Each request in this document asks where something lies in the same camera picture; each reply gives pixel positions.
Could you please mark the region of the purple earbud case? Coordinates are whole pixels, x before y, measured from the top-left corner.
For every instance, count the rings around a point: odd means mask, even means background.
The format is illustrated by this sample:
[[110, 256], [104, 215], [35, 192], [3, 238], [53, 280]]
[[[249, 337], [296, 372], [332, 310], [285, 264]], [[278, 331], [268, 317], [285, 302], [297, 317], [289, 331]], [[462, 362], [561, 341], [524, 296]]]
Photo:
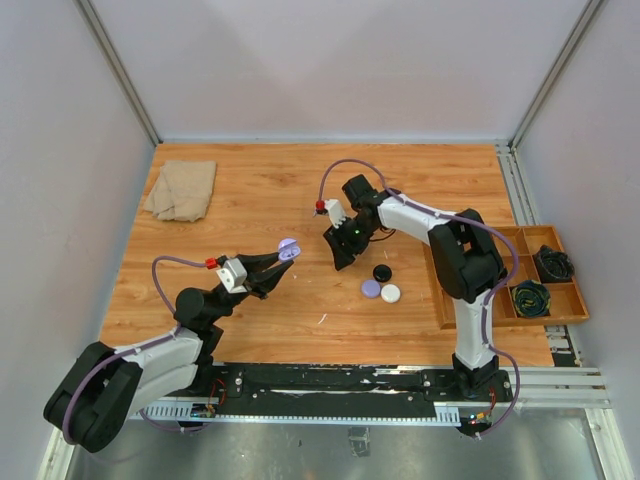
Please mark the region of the purple earbud case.
[[278, 259], [280, 262], [294, 260], [301, 254], [301, 248], [294, 238], [285, 238], [278, 245]]
[[381, 284], [374, 279], [364, 281], [360, 287], [362, 295], [369, 299], [377, 298], [381, 294], [381, 289]]

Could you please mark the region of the black earbud case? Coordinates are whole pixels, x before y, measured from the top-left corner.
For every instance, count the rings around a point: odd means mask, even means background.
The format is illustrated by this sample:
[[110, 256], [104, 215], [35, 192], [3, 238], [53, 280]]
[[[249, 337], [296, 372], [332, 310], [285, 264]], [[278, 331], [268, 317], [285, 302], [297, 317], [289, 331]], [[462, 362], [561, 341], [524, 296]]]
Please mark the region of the black earbud case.
[[391, 280], [393, 272], [388, 265], [378, 264], [373, 268], [372, 275], [376, 281], [386, 283]]

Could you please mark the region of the white earbud case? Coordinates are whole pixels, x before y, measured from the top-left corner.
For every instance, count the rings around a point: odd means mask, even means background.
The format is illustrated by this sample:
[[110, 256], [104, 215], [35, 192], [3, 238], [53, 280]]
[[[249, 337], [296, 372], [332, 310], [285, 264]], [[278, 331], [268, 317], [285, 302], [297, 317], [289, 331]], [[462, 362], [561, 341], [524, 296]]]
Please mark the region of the white earbud case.
[[386, 303], [396, 303], [401, 299], [401, 290], [395, 284], [386, 284], [381, 288], [380, 296]]

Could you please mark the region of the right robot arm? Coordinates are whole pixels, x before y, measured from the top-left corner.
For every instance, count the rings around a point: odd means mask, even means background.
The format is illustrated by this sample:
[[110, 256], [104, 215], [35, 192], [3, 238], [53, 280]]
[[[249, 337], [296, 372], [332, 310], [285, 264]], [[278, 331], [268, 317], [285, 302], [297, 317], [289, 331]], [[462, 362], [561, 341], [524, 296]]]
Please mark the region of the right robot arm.
[[454, 303], [453, 387], [463, 399], [477, 399], [499, 369], [492, 345], [492, 307], [496, 288], [507, 274], [481, 216], [473, 209], [455, 214], [428, 207], [395, 189], [378, 191], [363, 175], [351, 178], [342, 191], [353, 217], [338, 199], [320, 197], [315, 204], [315, 213], [331, 222], [323, 237], [335, 269], [351, 265], [382, 229], [396, 230], [428, 246], [436, 279]]

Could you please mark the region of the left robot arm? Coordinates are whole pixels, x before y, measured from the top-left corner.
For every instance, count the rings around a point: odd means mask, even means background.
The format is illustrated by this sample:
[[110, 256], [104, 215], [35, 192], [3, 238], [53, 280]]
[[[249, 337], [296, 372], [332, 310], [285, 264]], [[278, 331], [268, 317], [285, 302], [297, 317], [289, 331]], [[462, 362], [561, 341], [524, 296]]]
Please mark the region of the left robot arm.
[[216, 273], [210, 290], [189, 287], [166, 304], [176, 323], [167, 333], [132, 345], [88, 345], [54, 390], [44, 419], [70, 445], [104, 449], [134, 413], [177, 391], [200, 396], [214, 383], [217, 321], [249, 297], [266, 299], [293, 266], [278, 252], [220, 256], [201, 263]]

